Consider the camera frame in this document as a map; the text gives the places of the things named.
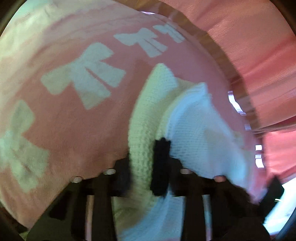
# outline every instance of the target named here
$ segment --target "pink curtain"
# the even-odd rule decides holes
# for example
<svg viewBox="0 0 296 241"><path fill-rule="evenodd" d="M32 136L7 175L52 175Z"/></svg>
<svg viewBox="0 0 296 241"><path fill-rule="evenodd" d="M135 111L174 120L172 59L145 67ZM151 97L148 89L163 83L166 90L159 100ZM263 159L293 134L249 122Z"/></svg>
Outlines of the pink curtain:
<svg viewBox="0 0 296 241"><path fill-rule="evenodd" d="M205 30L241 79L237 102L255 133L296 124L296 37L269 0L162 0Z"/></svg>
<svg viewBox="0 0 296 241"><path fill-rule="evenodd" d="M265 164L268 176L277 174L283 182L295 177L296 131L275 131L265 135Z"/></svg>

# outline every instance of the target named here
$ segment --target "light green knitted fabric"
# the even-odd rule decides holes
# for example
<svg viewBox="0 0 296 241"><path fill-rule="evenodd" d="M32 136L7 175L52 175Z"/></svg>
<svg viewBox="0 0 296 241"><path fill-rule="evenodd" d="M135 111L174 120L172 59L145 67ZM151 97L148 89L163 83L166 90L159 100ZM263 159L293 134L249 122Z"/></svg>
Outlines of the light green knitted fabric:
<svg viewBox="0 0 296 241"><path fill-rule="evenodd" d="M127 198L114 198L117 231L136 224L155 204L150 191L153 147L166 109L193 83L174 77L164 64L157 64L135 104L128 133L132 189Z"/></svg>

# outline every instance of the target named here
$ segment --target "white knitted fabric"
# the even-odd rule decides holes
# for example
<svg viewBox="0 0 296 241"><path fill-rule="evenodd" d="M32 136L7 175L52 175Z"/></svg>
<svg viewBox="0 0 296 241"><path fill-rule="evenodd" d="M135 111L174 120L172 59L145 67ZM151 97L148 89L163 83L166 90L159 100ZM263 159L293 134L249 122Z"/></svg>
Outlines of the white knitted fabric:
<svg viewBox="0 0 296 241"><path fill-rule="evenodd" d="M129 133L129 143L132 136L135 137L130 153L136 183L132 195L125 201L139 202L137 207L141 208L143 203L156 204L148 208L146 215L136 225L118 233L123 241L165 241L178 239L181 235L184 199L173 197L171 192L165 198L153 198L149 192L151 150L155 139L165 137L171 140L170 155L180 159L185 167L198 175L207 178L227 175L234 184L247 185L248 168L244 154L236 145L232 130L211 104L206 84L189 88L193 84L176 79L163 64L156 66L154 72L139 96L131 119L131 126L137 123L137 128L133 126L133 131Z"/></svg>

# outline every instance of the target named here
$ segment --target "pink blanket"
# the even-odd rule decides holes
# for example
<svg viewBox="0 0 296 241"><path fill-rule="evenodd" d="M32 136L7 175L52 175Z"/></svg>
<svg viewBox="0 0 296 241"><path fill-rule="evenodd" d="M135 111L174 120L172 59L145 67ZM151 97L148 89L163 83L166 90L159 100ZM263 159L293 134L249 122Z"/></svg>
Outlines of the pink blanket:
<svg viewBox="0 0 296 241"><path fill-rule="evenodd" d="M0 39L0 200L20 223L32 227L72 176L126 156L129 118L157 63L207 83L254 161L225 76L178 30L111 0L63 0L10 23Z"/></svg>

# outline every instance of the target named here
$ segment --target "white bow pattern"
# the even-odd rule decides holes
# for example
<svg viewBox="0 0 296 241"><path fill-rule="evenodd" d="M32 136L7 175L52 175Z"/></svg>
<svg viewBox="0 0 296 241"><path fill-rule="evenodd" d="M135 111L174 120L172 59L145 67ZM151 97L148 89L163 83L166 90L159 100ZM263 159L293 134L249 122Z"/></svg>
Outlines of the white bow pattern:
<svg viewBox="0 0 296 241"><path fill-rule="evenodd" d="M157 35L147 28L141 28L135 34L115 34L114 37L127 46L139 44L151 58L159 56L167 50L167 46L156 41Z"/></svg>
<svg viewBox="0 0 296 241"><path fill-rule="evenodd" d="M91 44L73 62L43 75L41 82L53 95L63 92L72 82L84 107L89 110L111 95L104 83L94 75L109 86L117 87L126 74L122 69L101 62L113 54L113 51L102 43Z"/></svg>
<svg viewBox="0 0 296 241"><path fill-rule="evenodd" d="M0 167L10 166L11 172L24 192L38 185L38 179L47 167L49 151L39 148L25 139L26 132L35 120L29 106L20 100L16 104L10 125L0 138Z"/></svg>
<svg viewBox="0 0 296 241"><path fill-rule="evenodd" d="M178 44L185 40L185 38L182 36L182 34L180 34L177 30L175 30L169 24L154 25L153 28L158 30L162 34L168 34Z"/></svg>

